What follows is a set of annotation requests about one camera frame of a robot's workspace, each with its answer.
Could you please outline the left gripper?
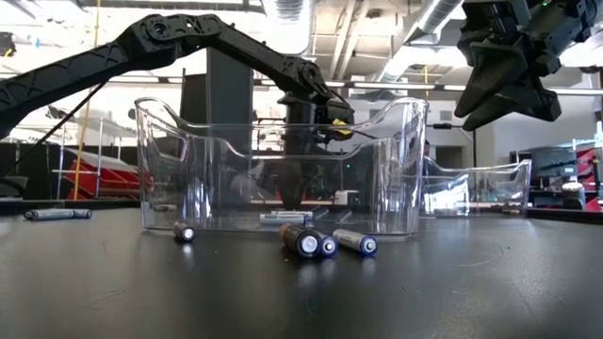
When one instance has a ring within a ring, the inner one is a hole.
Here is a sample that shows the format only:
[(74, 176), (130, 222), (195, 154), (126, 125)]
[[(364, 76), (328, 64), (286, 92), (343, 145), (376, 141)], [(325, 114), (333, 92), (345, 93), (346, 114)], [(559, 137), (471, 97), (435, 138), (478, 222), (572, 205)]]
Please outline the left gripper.
[[(326, 125), (354, 125), (354, 110), (335, 93), (325, 105), (299, 99), (288, 92), (278, 104), (286, 107), (284, 154), (318, 156), (331, 155), (323, 146), (331, 141), (345, 141), (351, 132), (332, 129)], [(297, 210), (301, 206), (304, 191), (302, 164), (294, 161), (278, 163), (275, 168), (276, 182), (285, 210)]]

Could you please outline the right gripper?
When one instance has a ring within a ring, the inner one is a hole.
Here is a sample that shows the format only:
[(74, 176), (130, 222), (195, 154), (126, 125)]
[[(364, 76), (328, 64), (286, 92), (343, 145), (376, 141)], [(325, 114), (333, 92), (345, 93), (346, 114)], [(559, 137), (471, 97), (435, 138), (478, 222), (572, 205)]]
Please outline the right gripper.
[(587, 41), (598, 22), (598, 0), (464, 0), (458, 49), (472, 67), (455, 116), (474, 131), (511, 113), (555, 121), (556, 92), (538, 75), (555, 73), (561, 54)]

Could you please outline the batteries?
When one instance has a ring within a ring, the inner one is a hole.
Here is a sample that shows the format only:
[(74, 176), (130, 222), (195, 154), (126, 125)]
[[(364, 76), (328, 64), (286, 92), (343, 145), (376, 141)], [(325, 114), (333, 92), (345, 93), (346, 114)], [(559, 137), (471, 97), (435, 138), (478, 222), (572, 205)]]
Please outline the batteries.
[(305, 224), (305, 215), (269, 215), (262, 214), (259, 219), (263, 225)]

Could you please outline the clear plastic bin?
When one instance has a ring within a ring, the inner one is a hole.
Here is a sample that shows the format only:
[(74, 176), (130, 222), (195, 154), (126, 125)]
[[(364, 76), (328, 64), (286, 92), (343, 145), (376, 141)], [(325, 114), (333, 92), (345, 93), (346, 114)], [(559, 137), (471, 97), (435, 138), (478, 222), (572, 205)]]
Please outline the clear plastic bin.
[(421, 213), (432, 217), (521, 215), (529, 201), (529, 159), (493, 167), (447, 169), (424, 159)]
[[(284, 154), (284, 121), (254, 121), (249, 198), (232, 207), (215, 206), (211, 165), (201, 155), (207, 137), (196, 124), (180, 118), (154, 98), (136, 101), (140, 205), (142, 224), (149, 230), (172, 230), (173, 223), (193, 224), (196, 231), (273, 232), (280, 225), (263, 225), (262, 214), (285, 210), (276, 182), (278, 163), (299, 161), (304, 176), (301, 206), (312, 211), (303, 226), (328, 233), (345, 228), (365, 234), (410, 234), (420, 207), (422, 150), (427, 104), (400, 99), (366, 121), (350, 126), (345, 141), (323, 146), (331, 155)], [(177, 209), (156, 212), (154, 204)]]

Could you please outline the large black copper battery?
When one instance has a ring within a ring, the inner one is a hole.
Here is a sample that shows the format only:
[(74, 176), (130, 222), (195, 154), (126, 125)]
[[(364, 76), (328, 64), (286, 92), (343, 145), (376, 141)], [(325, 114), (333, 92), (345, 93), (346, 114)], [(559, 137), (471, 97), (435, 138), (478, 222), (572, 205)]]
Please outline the large black copper battery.
[(321, 254), (322, 240), (314, 230), (294, 224), (284, 224), (278, 234), (284, 246), (301, 258), (316, 258)]

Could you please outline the grey monitor back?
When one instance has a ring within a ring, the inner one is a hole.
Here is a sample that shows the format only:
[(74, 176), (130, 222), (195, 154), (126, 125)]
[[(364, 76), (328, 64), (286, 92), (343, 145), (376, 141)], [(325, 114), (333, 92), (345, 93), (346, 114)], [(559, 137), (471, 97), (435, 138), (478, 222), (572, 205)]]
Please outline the grey monitor back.
[(534, 149), (530, 153), (532, 176), (571, 177), (578, 175), (576, 152), (569, 148), (547, 147)]

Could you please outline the red storage rack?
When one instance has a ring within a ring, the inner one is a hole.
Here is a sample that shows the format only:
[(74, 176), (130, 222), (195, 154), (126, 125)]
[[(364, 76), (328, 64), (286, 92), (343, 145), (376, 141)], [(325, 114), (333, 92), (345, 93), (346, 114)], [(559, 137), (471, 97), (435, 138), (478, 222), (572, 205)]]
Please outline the red storage rack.
[(577, 151), (579, 182), (585, 192), (584, 209), (603, 212), (603, 150), (592, 147)]

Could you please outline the ceiling light strip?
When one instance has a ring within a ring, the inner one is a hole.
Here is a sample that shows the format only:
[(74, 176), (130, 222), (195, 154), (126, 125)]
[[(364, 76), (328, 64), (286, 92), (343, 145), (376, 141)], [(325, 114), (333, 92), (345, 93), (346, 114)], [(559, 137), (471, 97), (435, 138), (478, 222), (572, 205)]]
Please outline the ceiling light strip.
[[(385, 83), (357, 81), (327, 81), (326, 85), (333, 89), (385, 89), (385, 90), (427, 90), (461, 92), (464, 85), (422, 84), (422, 83)], [(548, 88), (561, 96), (603, 96), (603, 89), (584, 88)]]

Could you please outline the white topped black canister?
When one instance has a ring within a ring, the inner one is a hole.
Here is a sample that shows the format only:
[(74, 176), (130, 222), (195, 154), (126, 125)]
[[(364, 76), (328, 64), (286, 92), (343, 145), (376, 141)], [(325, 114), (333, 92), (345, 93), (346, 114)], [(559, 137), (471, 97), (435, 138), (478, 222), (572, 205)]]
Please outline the white topped black canister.
[(568, 182), (562, 185), (562, 208), (569, 210), (584, 210), (586, 195), (584, 186), (578, 182)]

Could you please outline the red bins on metal shelf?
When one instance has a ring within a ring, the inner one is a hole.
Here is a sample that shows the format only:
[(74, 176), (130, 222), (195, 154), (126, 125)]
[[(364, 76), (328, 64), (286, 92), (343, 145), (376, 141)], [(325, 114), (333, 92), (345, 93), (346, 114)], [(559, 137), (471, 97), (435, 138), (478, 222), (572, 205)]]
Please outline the red bins on metal shelf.
[(62, 127), (56, 197), (67, 200), (139, 197), (136, 132), (103, 118), (75, 118)]

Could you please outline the black chair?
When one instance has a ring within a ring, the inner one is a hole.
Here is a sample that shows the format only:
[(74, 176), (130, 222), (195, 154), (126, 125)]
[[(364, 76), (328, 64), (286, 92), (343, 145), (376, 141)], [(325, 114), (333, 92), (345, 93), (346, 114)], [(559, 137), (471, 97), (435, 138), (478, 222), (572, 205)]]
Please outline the black chair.
[(0, 200), (21, 200), (25, 195), (26, 176), (0, 177)]

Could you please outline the black hanging device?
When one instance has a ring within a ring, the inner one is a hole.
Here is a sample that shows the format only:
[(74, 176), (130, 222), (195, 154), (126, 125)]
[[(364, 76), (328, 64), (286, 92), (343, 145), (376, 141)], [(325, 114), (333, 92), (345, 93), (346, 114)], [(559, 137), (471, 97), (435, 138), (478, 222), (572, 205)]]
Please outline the black hanging device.
[(0, 57), (13, 57), (17, 52), (11, 32), (0, 31)]

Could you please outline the tall black stand frame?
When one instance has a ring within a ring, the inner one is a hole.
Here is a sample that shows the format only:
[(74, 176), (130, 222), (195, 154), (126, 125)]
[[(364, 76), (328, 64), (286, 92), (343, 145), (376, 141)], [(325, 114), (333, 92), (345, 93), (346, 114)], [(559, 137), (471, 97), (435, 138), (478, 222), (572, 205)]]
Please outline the tall black stand frame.
[[(460, 125), (454, 125), (448, 122), (434, 123), (428, 124), (428, 127), (431, 127), (434, 130), (452, 130), (457, 129), (460, 133), (462, 133), (467, 139), (471, 141), (471, 154), (472, 154), (472, 164), (477, 164), (477, 142), (475, 140), (476, 132), (472, 131), (471, 133), (466, 132), (466, 130)], [(458, 168), (458, 169), (450, 169), (440, 167), (436, 164), (436, 162), (430, 158), (425, 158), (423, 160), (423, 175), (431, 176), (431, 177), (452, 177), (466, 175), (467, 186), (469, 189), (473, 189), (477, 184), (478, 180), (475, 175), (470, 172), (470, 168)]]

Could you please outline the silver smooth ceiling duct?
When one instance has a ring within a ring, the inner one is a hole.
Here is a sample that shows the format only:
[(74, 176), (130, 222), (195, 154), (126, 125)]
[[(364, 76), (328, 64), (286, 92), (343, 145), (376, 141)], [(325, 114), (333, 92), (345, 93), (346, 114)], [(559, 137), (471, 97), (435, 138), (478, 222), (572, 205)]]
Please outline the silver smooth ceiling duct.
[(436, 55), (442, 30), (464, 0), (422, 0), (419, 10), (406, 16), (391, 37), (391, 52), (372, 80), (398, 82), (413, 65), (428, 65)]

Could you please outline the silver corrugated ceiling duct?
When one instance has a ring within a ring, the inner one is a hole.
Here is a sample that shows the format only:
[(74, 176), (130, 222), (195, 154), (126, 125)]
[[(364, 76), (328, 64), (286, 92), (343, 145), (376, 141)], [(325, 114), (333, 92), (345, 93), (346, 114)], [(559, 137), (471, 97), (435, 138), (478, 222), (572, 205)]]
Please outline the silver corrugated ceiling duct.
[(269, 45), (288, 55), (302, 55), (310, 45), (314, 0), (260, 0), (269, 21)]

